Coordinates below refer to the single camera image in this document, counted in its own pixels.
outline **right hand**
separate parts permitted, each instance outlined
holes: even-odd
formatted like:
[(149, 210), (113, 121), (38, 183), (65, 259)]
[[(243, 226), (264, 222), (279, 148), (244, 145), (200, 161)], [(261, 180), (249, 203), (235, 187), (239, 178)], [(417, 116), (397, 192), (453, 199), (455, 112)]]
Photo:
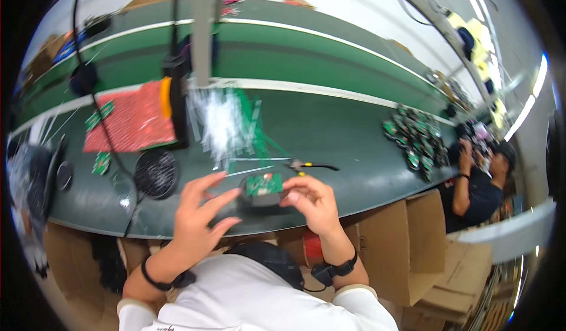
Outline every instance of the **right hand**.
[(471, 167), (474, 165), (474, 158), (471, 156), (471, 143), (464, 139), (460, 139), (462, 149), (460, 150), (460, 172), (470, 175)]
[(312, 176), (303, 176), (288, 179), (283, 189), (289, 193), (279, 205), (297, 208), (313, 233), (324, 236), (342, 229), (332, 187)]

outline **fingernail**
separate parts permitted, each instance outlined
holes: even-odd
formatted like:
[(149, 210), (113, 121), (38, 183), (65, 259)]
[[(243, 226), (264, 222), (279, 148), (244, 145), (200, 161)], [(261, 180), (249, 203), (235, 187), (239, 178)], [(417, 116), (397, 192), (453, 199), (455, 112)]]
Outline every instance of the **fingernail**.
[(297, 201), (299, 200), (299, 194), (296, 192), (289, 192), (287, 198), (291, 203), (297, 203)]

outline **red anti-static mat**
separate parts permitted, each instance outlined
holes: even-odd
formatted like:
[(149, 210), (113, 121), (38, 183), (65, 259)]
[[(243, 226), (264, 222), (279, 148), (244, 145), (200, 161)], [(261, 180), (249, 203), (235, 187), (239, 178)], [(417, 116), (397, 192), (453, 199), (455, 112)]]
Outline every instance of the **red anti-static mat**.
[[(108, 94), (98, 99), (100, 107), (114, 101), (114, 110), (104, 119), (104, 124), (116, 151), (139, 151), (177, 140), (171, 119), (162, 114), (160, 90), (161, 82), (149, 82), (138, 90)], [(110, 151), (100, 124), (87, 133), (83, 151)]]

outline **white sleeve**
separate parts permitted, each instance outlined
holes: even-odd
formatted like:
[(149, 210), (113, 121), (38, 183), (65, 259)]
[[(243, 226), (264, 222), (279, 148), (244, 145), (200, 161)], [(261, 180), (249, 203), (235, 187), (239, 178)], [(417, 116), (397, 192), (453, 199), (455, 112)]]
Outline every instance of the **white sleeve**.
[(398, 331), (391, 314), (382, 306), (375, 290), (365, 285), (350, 285), (336, 292), (332, 304), (343, 307), (360, 330)]
[(157, 320), (157, 316), (147, 304), (135, 299), (120, 300), (117, 312), (120, 320), (119, 331), (140, 331)]

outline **pile of circuit boards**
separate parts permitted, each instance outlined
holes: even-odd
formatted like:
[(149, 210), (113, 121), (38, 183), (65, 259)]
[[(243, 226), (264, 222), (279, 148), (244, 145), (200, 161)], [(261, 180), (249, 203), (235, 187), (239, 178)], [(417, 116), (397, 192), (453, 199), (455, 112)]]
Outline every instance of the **pile of circuit boards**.
[(392, 119), (383, 122), (383, 130), (387, 138), (405, 149), (409, 167), (420, 170), (427, 181), (432, 180), (433, 166), (448, 165), (448, 150), (432, 115), (399, 104)]

